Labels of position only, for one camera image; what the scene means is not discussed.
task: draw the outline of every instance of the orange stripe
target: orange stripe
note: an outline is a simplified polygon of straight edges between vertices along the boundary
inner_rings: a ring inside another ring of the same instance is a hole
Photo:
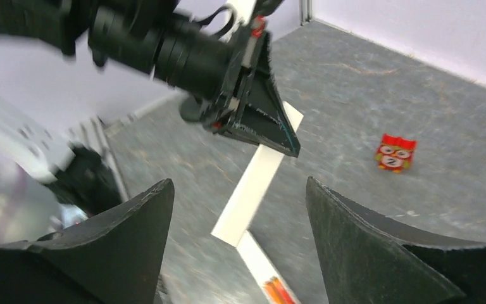
[[[265,288],[265,291],[267,291],[269,299],[271,299],[274,304],[285,304],[272,282],[267,282],[263,287]]]
[[[278,291],[280,296],[284,299],[284,302],[286,304],[295,304],[294,300],[292,300],[292,297],[290,294],[286,291],[284,286],[282,285],[282,282],[276,277],[273,279],[273,285],[275,289]]]

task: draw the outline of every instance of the marbled gray surface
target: marbled gray surface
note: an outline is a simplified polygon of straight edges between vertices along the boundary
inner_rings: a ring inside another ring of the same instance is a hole
[[[273,44],[284,100],[304,113],[251,230],[302,303],[326,303],[306,179],[428,231],[486,241],[486,89],[320,23]],[[131,194],[176,186],[163,275],[175,304],[266,303],[234,249],[209,235],[254,147],[185,125],[178,104],[112,132]],[[418,141],[413,168],[377,168],[384,132]]]

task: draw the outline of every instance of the red owl toy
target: red owl toy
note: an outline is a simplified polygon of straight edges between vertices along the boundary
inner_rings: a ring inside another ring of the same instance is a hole
[[[379,168],[401,173],[403,169],[411,166],[415,148],[416,141],[383,134],[381,146],[375,153],[375,160],[379,162]]]

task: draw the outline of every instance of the gray floor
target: gray floor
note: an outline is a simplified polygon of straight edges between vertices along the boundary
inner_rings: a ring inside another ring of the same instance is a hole
[[[486,241],[486,89],[320,23],[273,44],[280,94],[304,113],[252,232],[303,303],[326,303],[304,204],[313,175],[421,229]],[[186,126],[177,102],[111,135],[131,194],[177,188],[163,274],[180,303],[266,303],[235,250],[209,236],[254,147]],[[418,140],[413,168],[373,154],[384,132]]]

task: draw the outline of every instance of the owl eye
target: owl eye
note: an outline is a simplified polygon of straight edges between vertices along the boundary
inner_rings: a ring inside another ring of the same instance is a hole
[[[388,147],[388,146],[382,146],[379,151],[381,151],[381,153],[383,154],[392,154],[392,152],[394,152],[394,149],[392,149],[391,147]]]
[[[399,157],[399,158],[407,158],[407,157],[411,156],[411,153],[409,151],[405,151],[405,150],[398,150],[398,151],[396,151],[396,156]]]

